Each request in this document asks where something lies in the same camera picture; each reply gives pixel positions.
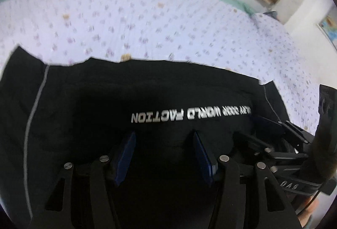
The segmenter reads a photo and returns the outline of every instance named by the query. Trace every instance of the black cable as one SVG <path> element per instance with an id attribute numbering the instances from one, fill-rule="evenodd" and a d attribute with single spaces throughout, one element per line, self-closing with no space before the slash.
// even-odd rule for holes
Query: black cable
<path id="1" fill-rule="evenodd" d="M 319 195 L 319 193 L 321 192 L 321 189 L 325 186 L 325 184 L 328 182 L 328 180 L 326 180 L 325 182 L 322 183 L 322 185 L 320 186 L 320 188 L 318 189 L 317 193 L 313 196 L 313 198 L 311 199 L 311 201 L 309 201 L 309 203 L 297 214 L 297 216 L 303 214 L 305 212 L 306 209 L 308 209 L 308 207 L 313 203 L 313 201 L 315 200 L 315 198 L 317 198 L 317 196 Z"/>
<path id="2" fill-rule="evenodd" d="M 272 105 L 270 104 L 270 102 L 268 101 L 268 98 L 267 98 L 267 91 L 266 91 L 265 85 L 263 85 L 263 90 L 264 90 L 264 92 L 265 92 L 265 98 L 266 98 L 267 103 L 269 104 L 270 108 L 272 109 L 272 111 L 273 111 L 274 114 L 276 115 L 278 121 L 282 121 L 282 120 L 280 119 L 280 117 L 277 115 L 277 113 L 275 112 L 275 110 L 273 109 L 273 107 L 272 107 Z"/>

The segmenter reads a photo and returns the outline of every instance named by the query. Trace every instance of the white wall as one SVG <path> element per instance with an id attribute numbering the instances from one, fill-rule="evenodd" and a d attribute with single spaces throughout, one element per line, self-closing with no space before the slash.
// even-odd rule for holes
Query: white wall
<path id="1" fill-rule="evenodd" d="M 333 6 L 332 0 L 281 0 L 278 14 L 289 18 L 284 26 L 306 59 L 313 79 L 337 88 L 337 51 L 317 25 Z"/>

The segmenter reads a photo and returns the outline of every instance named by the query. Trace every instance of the black metal bracket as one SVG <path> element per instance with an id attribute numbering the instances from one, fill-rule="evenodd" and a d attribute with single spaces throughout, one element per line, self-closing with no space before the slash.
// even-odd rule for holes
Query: black metal bracket
<path id="1" fill-rule="evenodd" d="M 308 154 L 306 153 L 274 152 L 272 148 L 269 149 L 265 148 L 264 154 L 275 161 L 304 161 L 308 158 Z"/>
<path id="2" fill-rule="evenodd" d="M 314 140 L 314 136 L 304 129 L 294 125 L 290 121 L 278 122 L 285 130 L 284 139 L 299 152 L 308 152 L 308 146 Z"/>
<path id="3" fill-rule="evenodd" d="M 104 169 L 110 164 L 107 156 L 95 160 L 90 167 L 90 201 L 95 229 L 116 229 L 113 207 L 107 196 Z"/>
<path id="4" fill-rule="evenodd" d="M 245 224 L 246 184 L 240 183 L 242 171 L 232 158 L 222 155 L 218 159 L 219 170 L 223 169 L 224 180 L 221 189 L 220 204 L 214 208 L 211 229 L 243 229 Z M 301 224 L 284 191 L 268 167 L 259 162 L 251 166 L 253 173 L 248 173 L 257 194 L 256 229 L 300 229 Z"/>
<path id="5" fill-rule="evenodd" d="M 272 166 L 273 175 L 279 182 L 283 190 L 298 194 L 311 196 L 321 184 L 298 179 L 295 174 L 300 170 L 301 165 L 280 165 Z"/>
<path id="6" fill-rule="evenodd" d="M 71 186 L 74 166 L 67 163 L 61 169 L 49 201 L 37 216 L 32 218 L 28 229 L 75 229 L 71 222 Z M 61 200 L 49 207 L 49 202 L 55 196 L 61 196 Z"/>

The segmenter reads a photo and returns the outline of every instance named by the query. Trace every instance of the metal screw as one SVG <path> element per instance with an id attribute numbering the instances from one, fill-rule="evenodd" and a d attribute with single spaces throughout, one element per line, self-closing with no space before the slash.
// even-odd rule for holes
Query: metal screw
<path id="1" fill-rule="evenodd" d="M 64 169 L 70 169 L 72 168 L 72 163 L 66 163 L 63 167 Z"/>
<path id="2" fill-rule="evenodd" d="M 102 163 L 105 163 L 105 162 L 107 162 L 107 161 L 109 160 L 109 156 L 104 155 L 104 156 L 100 157 L 99 160 L 100 160 Z"/>
<path id="3" fill-rule="evenodd" d="M 222 162 L 228 162 L 230 160 L 230 157 L 226 156 L 226 155 L 221 155 L 220 156 L 220 160 Z"/>
<path id="4" fill-rule="evenodd" d="M 260 168 L 260 169 L 264 169 L 264 168 L 266 168 L 266 165 L 265 165 L 265 163 L 259 162 L 259 163 L 257 163 L 257 167 Z"/>
<path id="5" fill-rule="evenodd" d="M 272 171 L 272 173 L 275 173 L 278 170 L 278 168 L 276 166 L 272 166 L 270 168 L 270 171 Z"/>

